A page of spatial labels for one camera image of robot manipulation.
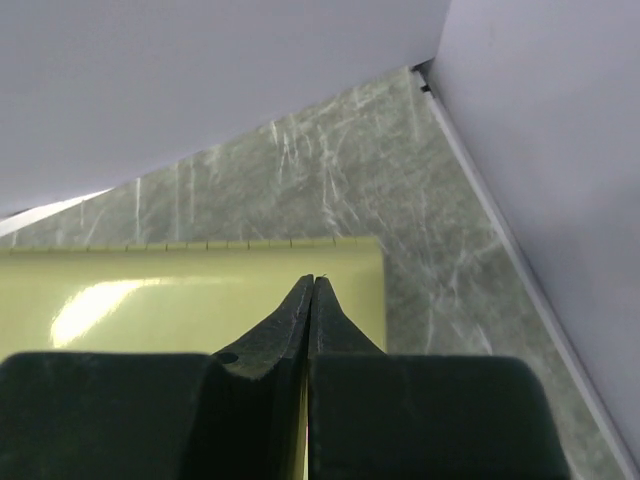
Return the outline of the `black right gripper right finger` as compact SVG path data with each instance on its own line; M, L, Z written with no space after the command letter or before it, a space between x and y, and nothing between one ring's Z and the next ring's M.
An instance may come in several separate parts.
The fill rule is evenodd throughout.
M538 377L500 356L391 355L314 285L309 333L313 479L567 479Z

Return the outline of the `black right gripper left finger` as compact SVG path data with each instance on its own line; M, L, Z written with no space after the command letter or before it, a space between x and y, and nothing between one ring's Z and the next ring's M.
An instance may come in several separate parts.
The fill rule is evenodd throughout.
M1 365L5 479L294 473L314 279L211 354L27 352Z

